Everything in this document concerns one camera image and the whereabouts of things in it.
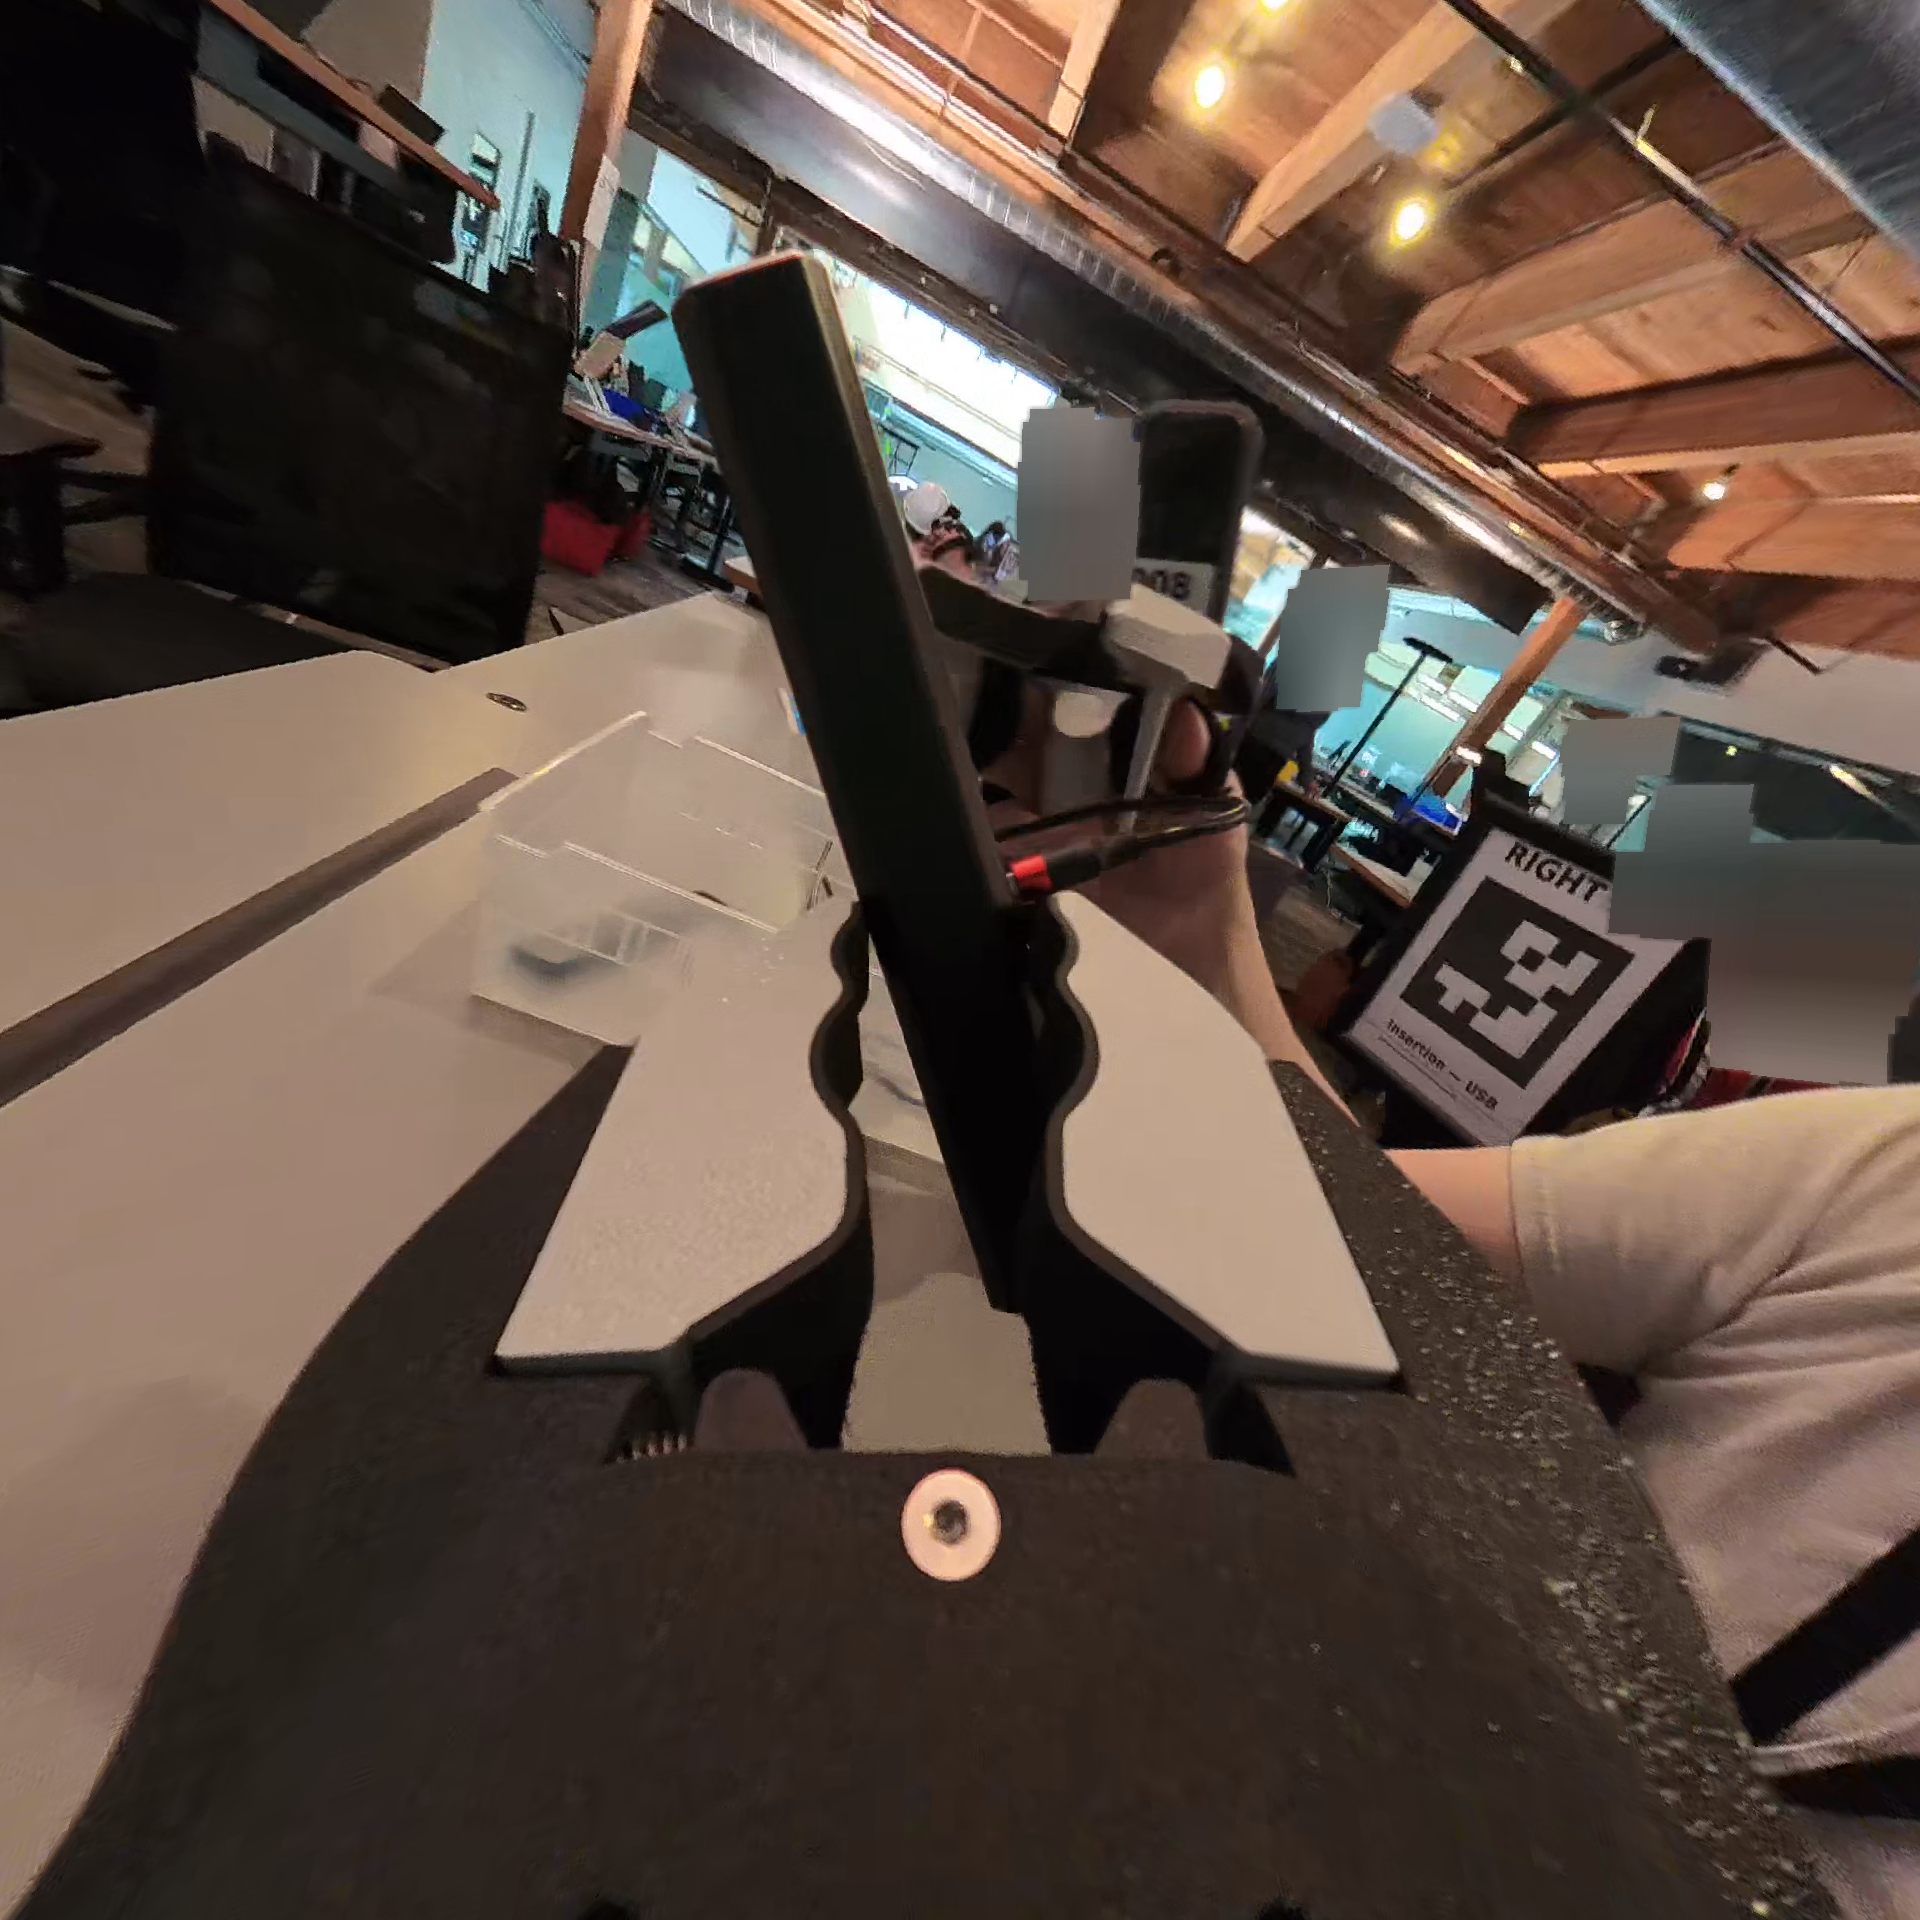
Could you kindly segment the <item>long slim ceiling duct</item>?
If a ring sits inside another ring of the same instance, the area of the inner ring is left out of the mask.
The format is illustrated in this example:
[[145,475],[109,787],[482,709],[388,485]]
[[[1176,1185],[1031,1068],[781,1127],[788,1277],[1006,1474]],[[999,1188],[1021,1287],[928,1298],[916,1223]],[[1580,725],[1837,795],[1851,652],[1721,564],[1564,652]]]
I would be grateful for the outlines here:
[[1405,567],[1497,567],[1648,627],[1672,618],[1654,584],[1512,530],[1349,396],[1189,311],[1093,229],[953,157],[781,29],[734,4],[663,10],[646,82],[659,104],[956,286],[1031,349],[1125,393],[1221,390],[1265,408],[1269,446],[1302,459],[1333,507],[1406,550]]

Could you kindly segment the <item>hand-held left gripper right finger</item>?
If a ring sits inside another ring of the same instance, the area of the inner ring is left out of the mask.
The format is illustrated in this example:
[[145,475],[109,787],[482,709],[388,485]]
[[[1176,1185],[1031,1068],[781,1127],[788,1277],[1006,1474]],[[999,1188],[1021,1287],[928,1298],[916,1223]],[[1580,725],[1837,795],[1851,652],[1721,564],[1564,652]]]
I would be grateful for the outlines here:
[[1394,1353],[1266,1053],[1083,894],[1031,923],[1046,1107],[1026,1334],[1048,1444],[1090,1454],[1146,1383],[1238,1441],[1261,1389],[1396,1390]]

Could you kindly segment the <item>person's grey shirt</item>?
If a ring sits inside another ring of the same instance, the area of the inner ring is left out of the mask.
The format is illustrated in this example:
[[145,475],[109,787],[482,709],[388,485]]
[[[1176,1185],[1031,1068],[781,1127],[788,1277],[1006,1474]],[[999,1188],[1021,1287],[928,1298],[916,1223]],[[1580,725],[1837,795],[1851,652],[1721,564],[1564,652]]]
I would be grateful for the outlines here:
[[1840,1917],[1916,1917],[1916,1086],[1512,1150],[1549,1339],[1623,1442]]

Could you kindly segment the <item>person's right hand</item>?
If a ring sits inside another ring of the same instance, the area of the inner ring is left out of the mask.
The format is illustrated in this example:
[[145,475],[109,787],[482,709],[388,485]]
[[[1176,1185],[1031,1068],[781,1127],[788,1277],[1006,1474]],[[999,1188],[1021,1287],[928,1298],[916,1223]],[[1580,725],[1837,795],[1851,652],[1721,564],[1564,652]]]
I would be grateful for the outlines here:
[[1214,796],[1189,792],[1212,743],[1205,710],[1181,701],[1164,720],[1148,805],[1134,819],[1118,805],[1093,810],[1065,796],[1069,751],[1090,751],[1102,775],[1109,743],[1061,733],[1053,692],[1031,687],[1018,730],[982,773],[981,792],[1010,868],[1066,868],[1118,924],[1257,1028],[1281,997],[1247,877],[1245,798],[1233,780]]

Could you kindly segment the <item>person's right forearm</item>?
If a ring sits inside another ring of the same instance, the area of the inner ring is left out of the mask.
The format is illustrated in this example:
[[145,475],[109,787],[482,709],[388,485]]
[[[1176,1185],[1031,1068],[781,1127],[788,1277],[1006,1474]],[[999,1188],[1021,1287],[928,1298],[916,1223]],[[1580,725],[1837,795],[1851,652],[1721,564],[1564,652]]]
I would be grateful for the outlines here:
[[[1349,1122],[1357,1114],[1337,1092],[1285,1011],[1258,943],[1233,943],[1202,972],[1208,992],[1261,1045],[1270,1065],[1299,1070]],[[1522,1253],[1514,1209],[1512,1156],[1504,1148],[1392,1150],[1396,1171],[1443,1214],[1497,1275],[1519,1280]]]

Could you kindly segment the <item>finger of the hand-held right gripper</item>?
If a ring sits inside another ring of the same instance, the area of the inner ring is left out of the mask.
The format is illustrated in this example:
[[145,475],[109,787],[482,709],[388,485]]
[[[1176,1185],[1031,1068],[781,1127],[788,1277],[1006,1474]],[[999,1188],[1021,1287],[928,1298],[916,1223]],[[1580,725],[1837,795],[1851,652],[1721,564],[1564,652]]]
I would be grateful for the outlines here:
[[1048,680],[1120,680],[1105,617],[1026,606],[947,568],[918,570],[932,630],[1002,667]]
[[1171,718],[1178,705],[1219,692],[1230,667],[1233,639],[1206,615],[1153,588],[1133,588],[1126,599],[1109,602],[1102,639],[1117,660],[1120,685],[1140,703],[1118,795],[1142,798]]

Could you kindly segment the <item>white printed sign board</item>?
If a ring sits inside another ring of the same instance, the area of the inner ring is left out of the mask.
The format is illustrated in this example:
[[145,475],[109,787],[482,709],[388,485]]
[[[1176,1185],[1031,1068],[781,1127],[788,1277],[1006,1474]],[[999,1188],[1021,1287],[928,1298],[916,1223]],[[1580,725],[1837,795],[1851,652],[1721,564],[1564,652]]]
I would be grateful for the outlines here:
[[1338,1050],[1394,1145],[1512,1145],[1656,1105],[1707,1016],[1708,949],[1612,931],[1617,857],[1493,802],[1358,968]]

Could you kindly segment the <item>black cable red plug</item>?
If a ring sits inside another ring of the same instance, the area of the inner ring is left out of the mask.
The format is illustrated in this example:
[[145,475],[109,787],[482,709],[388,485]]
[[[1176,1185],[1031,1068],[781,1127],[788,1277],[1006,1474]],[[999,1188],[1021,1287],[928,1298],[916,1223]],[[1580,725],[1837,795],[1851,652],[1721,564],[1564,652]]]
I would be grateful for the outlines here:
[[994,840],[1012,899],[1048,900],[1251,821],[1247,800],[1229,792],[1117,796],[996,829]]

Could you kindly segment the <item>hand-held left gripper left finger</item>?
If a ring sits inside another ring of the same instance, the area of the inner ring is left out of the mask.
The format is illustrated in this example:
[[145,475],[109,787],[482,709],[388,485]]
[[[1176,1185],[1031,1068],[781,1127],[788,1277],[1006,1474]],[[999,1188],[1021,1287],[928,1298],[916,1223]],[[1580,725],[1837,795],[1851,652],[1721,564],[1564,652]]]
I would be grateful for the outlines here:
[[691,1432],[724,1376],[775,1381],[839,1452],[874,1308],[853,1117],[870,944],[829,900],[717,943],[638,1039],[495,1346],[507,1379],[637,1379]]

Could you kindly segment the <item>clear plastic bin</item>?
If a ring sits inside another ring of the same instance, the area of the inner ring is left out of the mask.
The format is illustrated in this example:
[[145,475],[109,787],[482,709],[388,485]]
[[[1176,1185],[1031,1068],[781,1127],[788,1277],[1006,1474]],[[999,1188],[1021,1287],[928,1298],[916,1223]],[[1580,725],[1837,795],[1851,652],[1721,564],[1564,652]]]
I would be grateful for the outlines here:
[[628,717],[482,805],[470,990],[633,1047],[709,949],[764,949],[853,874],[797,736],[764,761]]

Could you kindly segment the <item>red storage crate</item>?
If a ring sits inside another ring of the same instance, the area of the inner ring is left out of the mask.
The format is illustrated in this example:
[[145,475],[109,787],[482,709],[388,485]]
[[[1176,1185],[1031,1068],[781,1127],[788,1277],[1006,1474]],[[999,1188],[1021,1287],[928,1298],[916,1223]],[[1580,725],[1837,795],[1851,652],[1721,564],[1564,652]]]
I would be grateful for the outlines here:
[[541,519],[541,562],[550,568],[600,576],[613,564],[634,562],[655,533],[649,509],[605,519],[577,499],[550,499]]

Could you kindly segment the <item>black room divider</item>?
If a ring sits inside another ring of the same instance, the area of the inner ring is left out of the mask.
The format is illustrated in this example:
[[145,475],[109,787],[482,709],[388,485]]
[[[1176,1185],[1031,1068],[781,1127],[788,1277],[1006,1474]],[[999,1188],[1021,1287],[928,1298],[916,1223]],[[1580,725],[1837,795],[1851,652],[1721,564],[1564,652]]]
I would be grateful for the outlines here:
[[571,345],[253,166],[197,201],[148,567],[466,664],[522,644]]

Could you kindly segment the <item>black floor lamp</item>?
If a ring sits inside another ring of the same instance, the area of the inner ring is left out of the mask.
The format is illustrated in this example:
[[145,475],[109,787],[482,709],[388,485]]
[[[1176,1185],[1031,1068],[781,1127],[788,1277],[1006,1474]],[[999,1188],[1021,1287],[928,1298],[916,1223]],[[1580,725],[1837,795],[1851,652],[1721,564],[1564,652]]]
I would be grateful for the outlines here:
[[1380,687],[1362,678],[1360,701],[1352,709],[1340,709],[1322,720],[1315,746],[1316,766],[1321,768],[1319,782],[1334,810],[1346,813],[1346,805],[1338,798],[1338,792],[1351,776],[1360,778],[1364,775],[1369,780],[1375,780],[1375,787],[1360,796],[1360,813],[1369,814],[1369,807],[1383,808],[1384,816],[1394,825],[1406,819],[1411,798],[1419,796],[1422,789],[1411,773],[1380,775],[1376,770],[1380,759],[1369,761],[1369,757],[1378,757],[1376,736],[1380,729],[1388,717],[1392,717],[1394,709],[1405,703],[1405,697],[1413,685],[1421,680],[1422,672],[1428,667],[1457,667],[1450,652],[1419,637],[1405,639],[1402,649],[1408,660],[1398,683],[1392,685],[1375,707],[1369,707],[1370,691],[1378,692]]

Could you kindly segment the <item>large corrugated ceiling duct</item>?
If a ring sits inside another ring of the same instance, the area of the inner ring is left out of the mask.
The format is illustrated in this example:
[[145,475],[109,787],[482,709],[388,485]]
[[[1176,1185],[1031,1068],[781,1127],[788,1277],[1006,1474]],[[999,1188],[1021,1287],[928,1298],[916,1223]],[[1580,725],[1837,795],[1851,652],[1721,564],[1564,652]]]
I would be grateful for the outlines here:
[[1915,3],[1646,3],[1644,13],[1918,259]]

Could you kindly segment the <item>black office chair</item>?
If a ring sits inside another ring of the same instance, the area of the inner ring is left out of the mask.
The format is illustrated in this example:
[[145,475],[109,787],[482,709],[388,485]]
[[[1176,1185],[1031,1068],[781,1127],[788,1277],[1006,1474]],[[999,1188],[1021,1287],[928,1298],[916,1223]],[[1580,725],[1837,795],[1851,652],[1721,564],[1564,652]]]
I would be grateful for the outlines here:
[[162,692],[254,671],[373,654],[447,664],[393,641],[147,574],[94,574],[18,609],[2,637],[2,717]]

